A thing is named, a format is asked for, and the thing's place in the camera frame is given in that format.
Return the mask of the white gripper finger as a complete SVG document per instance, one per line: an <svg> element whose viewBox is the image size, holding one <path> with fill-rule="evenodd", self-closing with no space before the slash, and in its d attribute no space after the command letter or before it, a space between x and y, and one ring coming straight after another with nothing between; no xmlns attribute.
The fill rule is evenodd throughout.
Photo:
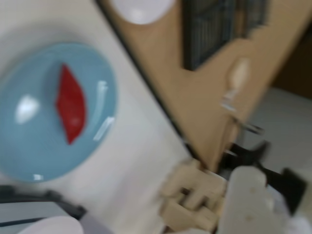
<svg viewBox="0 0 312 234"><path fill-rule="evenodd" d="M293 234L295 221L283 195L267 185L265 174L241 166L229 178L217 233Z"/></svg>

